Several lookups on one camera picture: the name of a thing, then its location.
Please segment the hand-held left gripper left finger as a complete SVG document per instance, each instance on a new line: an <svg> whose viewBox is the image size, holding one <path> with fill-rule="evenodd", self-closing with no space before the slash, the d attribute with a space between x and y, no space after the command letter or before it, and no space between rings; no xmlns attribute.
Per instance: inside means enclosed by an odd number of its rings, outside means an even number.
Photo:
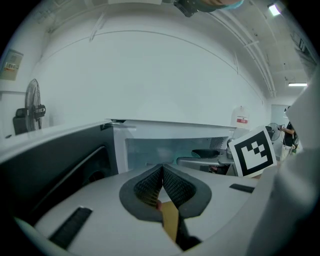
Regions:
<svg viewBox="0 0 320 256"><path fill-rule="evenodd" d="M78 207L92 210L68 247L77 256L175 256L181 249L159 222L139 220L121 204L120 189L147 167L103 178L81 188L47 211L35 229L49 238Z"/></svg>

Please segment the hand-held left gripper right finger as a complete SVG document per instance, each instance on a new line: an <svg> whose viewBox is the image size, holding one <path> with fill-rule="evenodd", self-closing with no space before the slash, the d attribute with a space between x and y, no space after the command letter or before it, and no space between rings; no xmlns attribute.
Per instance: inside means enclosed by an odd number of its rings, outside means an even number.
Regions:
<svg viewBox="0 0 320 256"><path fill-rule="evenodd" d="M174 164L163 166L163 188L178 209L187 235L205 241L252 195L258 180L213 174Z"/></svg>

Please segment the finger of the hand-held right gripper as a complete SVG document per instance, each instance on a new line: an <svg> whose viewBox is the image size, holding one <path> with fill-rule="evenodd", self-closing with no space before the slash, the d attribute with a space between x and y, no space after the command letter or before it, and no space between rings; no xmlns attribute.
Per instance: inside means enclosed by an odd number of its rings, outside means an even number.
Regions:
<svg viewBox="0 0 320 256"><path fill-rule="evenodd" d="M176 160L176 164L208 173L227 173L229 167L234 164L234 161L224 156L215 158L179 157Z"/></svg>

